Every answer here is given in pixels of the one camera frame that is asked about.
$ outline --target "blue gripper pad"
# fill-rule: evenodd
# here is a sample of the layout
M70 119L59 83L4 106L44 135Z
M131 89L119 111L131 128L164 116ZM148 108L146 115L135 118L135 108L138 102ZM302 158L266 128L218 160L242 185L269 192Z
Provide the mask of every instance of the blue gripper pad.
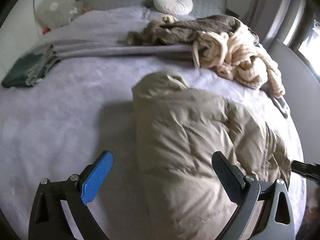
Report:
M95 167L82 184L81 199L85 205L94 200L112 167L112 163L112 154L106 151L92 164L95 165Z

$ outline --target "red object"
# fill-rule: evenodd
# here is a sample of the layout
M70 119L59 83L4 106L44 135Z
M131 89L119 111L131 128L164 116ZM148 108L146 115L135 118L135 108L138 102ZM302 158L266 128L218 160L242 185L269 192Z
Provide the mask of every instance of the red object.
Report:
M42 34L45 35L45 34L48 33L49 31L51 31L50 28L45 28L45 29L42 31Z

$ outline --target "metal screw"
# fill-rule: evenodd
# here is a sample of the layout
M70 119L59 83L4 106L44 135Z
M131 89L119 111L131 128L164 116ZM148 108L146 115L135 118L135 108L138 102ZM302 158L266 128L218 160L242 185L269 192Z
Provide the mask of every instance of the metal screw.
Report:
M246 178L246 180L254 181L254 177L252 177L250 175L245 176L245 178Z
M283 181L283 179L277 179L277 183L280 184L280 185L283 185L284 181Z
M70 180L71 181L76 181L78 179L79 179L79 176L77 174L73 174L73 175L70 176Z
M42 185L47 184L47 182L48 182L48 179L47 179L47 178L43 178L43 179L41 179L41 181L40 181L40 183L41 183Z

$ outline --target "window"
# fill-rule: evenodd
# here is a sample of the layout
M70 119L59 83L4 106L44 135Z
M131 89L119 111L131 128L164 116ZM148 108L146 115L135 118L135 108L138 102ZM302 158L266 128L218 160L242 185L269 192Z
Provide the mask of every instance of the window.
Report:
M314 20L299 47L299 52L310 62L314 71L320 75L320 22Z

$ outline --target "white round cushion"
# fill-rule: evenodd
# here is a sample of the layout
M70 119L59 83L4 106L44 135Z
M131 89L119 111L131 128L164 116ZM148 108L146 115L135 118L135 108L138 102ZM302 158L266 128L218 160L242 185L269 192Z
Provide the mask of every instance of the white round cushion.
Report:
M192 0L153 0L156 9L165 14L187 15L192 11Z

